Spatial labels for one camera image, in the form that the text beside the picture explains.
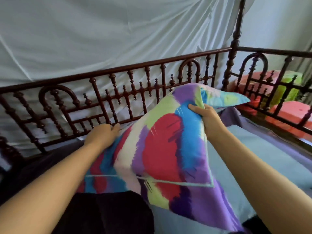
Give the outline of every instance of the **hand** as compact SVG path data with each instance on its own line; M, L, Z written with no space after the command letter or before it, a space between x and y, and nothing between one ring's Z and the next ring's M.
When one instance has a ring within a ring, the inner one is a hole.
M102 124L96 126L85 139L85 145L92 144L104 150L115 141L119 135L120 124L112 127L109 124Z
M207 139L210 141L211 139L216 138L218 135L227 131L227 128L213 107L207 104L204 104L204 106L205 108L200 108L198 106L189 104L189 109L202 116L202 121L204 122L205 126L205 133Z

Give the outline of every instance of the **person's right arm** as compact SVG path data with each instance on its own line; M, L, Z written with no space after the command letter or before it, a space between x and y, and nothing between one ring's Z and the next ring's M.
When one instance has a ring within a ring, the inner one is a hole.
M212 107L189 109L203 116L207 139L270 232L311 233L312 199L229 132Z

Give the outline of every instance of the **light blue bed sheet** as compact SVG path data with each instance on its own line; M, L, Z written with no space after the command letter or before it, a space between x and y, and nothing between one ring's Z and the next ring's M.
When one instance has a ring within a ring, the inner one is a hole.
M286 176L299 188L303 190L312 188L312 173L285 152L239 126L232 125L228 127L228 130L258 157ZM220 182L235 214L241 223L243 223L256 214L255 210L246 199L241 188L216 150L209 142L207 143L207 146L209 165L213 176ZM178 216L169 210L155 206L151 206L151 209L154 214L155 233L157 234L227 233L218 228L208 227L182 216Z

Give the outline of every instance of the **person's left hand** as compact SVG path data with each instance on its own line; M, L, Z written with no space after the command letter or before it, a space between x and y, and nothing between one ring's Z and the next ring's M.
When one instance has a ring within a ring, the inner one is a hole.
M109 124L96 126L85 139L85 145L99 146L99 149L104 150L115 141L118 137L120 124L112 127Z

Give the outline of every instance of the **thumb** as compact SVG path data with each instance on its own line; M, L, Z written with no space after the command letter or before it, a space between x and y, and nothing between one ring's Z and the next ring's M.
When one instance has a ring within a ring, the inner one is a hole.
M189 104L189 109L192 110L193 112L201 115L201 116L205 116L207 114L207 110L204 108L200 108L198 106L194 106L192 104Z
M112 128L112 132L114 132L116 135L118 135L120 130L120 124L117 123L113 128Z

